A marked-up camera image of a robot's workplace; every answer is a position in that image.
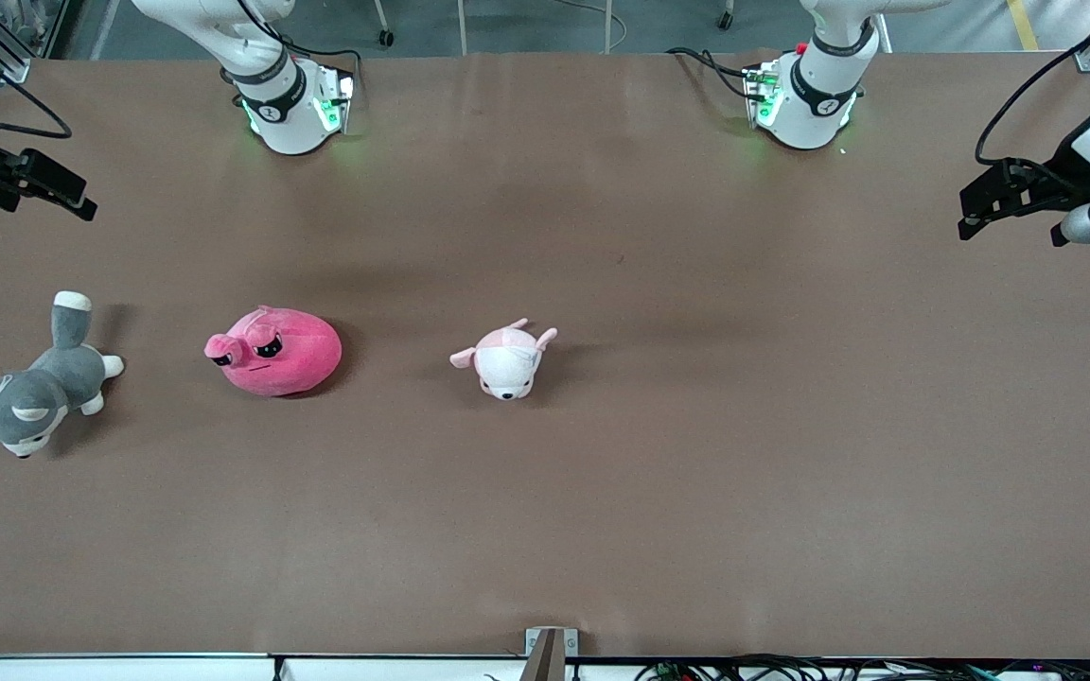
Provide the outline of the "hot pink round plush toy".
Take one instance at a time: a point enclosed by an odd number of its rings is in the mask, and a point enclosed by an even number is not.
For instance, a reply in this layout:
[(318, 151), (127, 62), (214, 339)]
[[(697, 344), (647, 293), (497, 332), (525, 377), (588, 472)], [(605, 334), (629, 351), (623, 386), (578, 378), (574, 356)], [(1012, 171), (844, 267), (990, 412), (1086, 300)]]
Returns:
[(341, 363), (344, 348), (332, 324), (319, 316), (259, 306), (228, 332), (209, 337), (203, 354), (242, 391), (284, 397), (325, 382)]

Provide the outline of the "grey husky plush toy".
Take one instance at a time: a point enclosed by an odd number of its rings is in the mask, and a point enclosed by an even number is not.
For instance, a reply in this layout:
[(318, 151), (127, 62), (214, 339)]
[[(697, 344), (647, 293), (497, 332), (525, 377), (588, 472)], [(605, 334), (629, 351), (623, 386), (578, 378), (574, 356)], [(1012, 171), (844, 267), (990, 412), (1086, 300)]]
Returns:
[(102, 385), (125, 370), (125, 361), (87, 344), (90, 297), (60, 290), (49, 311), (51, 346), (25, 370), (0, 376), (0, 445), (25, 460), (49, 443), (68, 415), (99, 413)]

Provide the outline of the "pale pink dog plush toy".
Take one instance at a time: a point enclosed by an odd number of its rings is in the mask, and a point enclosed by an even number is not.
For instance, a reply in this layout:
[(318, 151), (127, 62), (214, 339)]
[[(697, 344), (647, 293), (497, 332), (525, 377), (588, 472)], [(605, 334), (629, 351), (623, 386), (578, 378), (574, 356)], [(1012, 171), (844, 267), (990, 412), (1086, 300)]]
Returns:
[(542, 354), (558, 335), (557, 328), (540, 336), (528, 331), (526, 318), (493, 329), (473, 346), (449, 355), (455, 368), (472, 368), (482, 392), (502, 401), (519, 400), (533, 389)]

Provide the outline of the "white table edge rail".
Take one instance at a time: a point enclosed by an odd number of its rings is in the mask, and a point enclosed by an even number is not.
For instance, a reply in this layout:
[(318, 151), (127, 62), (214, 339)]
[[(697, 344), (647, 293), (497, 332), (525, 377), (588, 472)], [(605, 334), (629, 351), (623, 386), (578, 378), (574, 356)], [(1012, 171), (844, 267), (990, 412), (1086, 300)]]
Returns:
[(0, 681), (519, 681), (516, 659), (0, 656)]

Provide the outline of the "metal table edge bracket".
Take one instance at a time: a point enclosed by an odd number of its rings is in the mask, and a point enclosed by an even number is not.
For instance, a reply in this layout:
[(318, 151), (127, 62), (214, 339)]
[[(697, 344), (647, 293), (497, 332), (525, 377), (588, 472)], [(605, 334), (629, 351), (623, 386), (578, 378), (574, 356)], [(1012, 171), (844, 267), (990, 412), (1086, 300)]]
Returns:
[(581, 681), (580, 631), (576, 628), (537, 627), (524, 631), (526, 662), (519, 681)]

